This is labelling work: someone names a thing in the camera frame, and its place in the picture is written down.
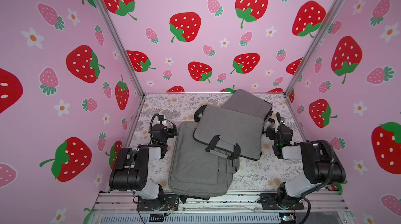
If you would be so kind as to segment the grey laptop bag with handles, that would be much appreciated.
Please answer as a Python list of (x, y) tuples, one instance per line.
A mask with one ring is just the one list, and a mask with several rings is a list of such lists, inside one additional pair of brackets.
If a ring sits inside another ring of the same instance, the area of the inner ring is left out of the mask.
[(261, 158), (263, 123), (261, 118), (213, 105), (203, 105), (194, 114), (197, 127), (193, 138), (205, 151), (235, 160)]

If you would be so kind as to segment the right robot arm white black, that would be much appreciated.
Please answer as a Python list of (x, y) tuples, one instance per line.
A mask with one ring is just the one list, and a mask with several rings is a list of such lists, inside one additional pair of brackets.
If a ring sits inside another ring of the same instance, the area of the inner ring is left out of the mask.
[(273, 151), (281, 160), (299, 160), (303, 173), (283, 182), (275, 197), (261, 198), (261, 202), (276, 204), (282, 209), (295, 206), (302, 199), (320, 189), (346, 180), (346, 172), (331, 143), (325, 140), (292, 143), (293, 130), (287, 127), (280, 113), (276, 113), (278, 126), (267, 128), (266, 136), (274, 141)]

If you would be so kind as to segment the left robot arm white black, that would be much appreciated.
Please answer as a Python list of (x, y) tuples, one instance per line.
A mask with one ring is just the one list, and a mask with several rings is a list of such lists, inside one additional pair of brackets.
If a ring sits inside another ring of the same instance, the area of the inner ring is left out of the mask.
[(178, 135), (176, 125), (167, 127), (164, 115), (154, 114), (149, 125), (150, 144), (123, 148), (116, 157), (109, 179), (111, 190), (131, 191), (143, 200), (164, 200), (162, 186), (148, 179), (151, 161), (163, 159), (168, 151), (167, 141)]

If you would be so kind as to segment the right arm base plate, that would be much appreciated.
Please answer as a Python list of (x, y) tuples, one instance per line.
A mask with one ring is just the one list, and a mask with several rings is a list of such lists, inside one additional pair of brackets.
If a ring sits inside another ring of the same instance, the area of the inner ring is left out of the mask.
[(256, 202), (261, 204), (264, 210), (303, 210), (305, 208), (301, 198), (287, 195), (262, 193)]

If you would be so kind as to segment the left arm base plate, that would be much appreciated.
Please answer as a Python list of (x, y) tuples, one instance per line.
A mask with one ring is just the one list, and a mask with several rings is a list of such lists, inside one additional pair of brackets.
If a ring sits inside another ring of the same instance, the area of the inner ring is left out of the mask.
[(179, 196), (175, 194), (164, 195), (163, 199), (144, 200), (139, 198), (136, 210), (142, 211), (169, 211), (179, 206)]

